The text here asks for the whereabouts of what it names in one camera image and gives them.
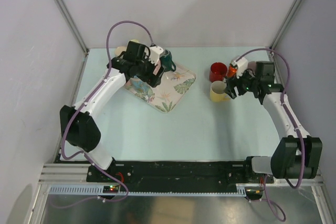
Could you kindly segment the purple mug black handle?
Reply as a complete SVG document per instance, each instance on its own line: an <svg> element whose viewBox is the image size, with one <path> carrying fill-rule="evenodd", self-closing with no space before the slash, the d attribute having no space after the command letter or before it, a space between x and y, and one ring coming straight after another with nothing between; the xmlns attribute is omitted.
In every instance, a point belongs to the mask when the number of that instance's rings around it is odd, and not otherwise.
<svg viewBox="0 0 336 224"><path fill-rule="evenodd" d="M257 64L255 61L250 61L247 66L247 68L250 69L252 72L256 72L256 67Z"/></svg>

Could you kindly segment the orange mug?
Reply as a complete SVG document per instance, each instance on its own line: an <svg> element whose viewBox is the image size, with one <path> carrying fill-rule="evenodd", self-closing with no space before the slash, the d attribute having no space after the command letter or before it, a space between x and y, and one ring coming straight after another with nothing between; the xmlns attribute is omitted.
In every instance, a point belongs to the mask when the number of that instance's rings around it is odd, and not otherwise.
<svg viewBox="0 0 336 224"><path fill-rule="evenodd" d="M236 75L236 72L237 72L237 67L230 64L228 67L228 72L227 72L226 77L231 78Z"/></svg>

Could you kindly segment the dark green mug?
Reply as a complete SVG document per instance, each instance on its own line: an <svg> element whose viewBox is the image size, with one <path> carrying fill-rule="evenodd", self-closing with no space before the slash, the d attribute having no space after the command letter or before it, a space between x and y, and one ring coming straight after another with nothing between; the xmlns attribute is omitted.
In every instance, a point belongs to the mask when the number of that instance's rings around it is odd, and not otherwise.
<svg viewBox="0 0 336 224"><path fill-rule="evenodd" d="M164 68L164 72L176 71L176 64L173 62L172 54L169 50L164 49L162 55L160 56L160 61Z"/></svg>

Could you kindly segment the red mug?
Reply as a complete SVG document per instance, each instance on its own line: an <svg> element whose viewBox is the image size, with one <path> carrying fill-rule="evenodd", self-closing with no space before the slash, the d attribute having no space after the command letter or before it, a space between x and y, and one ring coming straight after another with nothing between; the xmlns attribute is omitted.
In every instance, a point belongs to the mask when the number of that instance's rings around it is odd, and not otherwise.
<svg viewBox="0 0 336 224"><path fill-rule="evenodd" d="M221 62L215 62L210 67L210 82L223 81L227 74L227 66Z"/></svg>

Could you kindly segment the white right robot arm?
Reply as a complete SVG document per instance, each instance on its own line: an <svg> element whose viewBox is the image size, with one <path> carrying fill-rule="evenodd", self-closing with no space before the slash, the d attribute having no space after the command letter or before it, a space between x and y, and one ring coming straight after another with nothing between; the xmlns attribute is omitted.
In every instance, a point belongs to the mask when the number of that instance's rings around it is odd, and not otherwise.
<svg viewBox="0 0 336 224"><path fill-rule="evenodd" d="M243 168L243 178L253 183L261 174L277 179L315 178L322 152L322 142L312 137L299 123L284 93L275 83L275 66L270 61L256 61L255 69L245 58L233 60L226 77L225 93L232 99L246 92L253 93L269 113L280 138L273 155L252 156Z"/></svg>

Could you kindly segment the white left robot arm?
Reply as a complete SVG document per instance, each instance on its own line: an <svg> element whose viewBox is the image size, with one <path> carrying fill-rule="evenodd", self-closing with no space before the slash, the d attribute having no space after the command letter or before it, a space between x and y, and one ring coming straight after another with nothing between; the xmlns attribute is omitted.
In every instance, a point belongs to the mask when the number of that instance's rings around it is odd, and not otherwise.
<svg viewBox="0 0 336 224"><path fill-rule="evenodd" d="M86 155L89 162L99 167L98 175L106 182L112 181L117 172L111 165L112 156L103 147L95 120L112 96L131 78L137 77L153 88L160 85L165 70L161 63L164 52L157 45L148 47L130 41L119 56L109 57L105 73L82 100L60 110L62 142Z"/></svg>

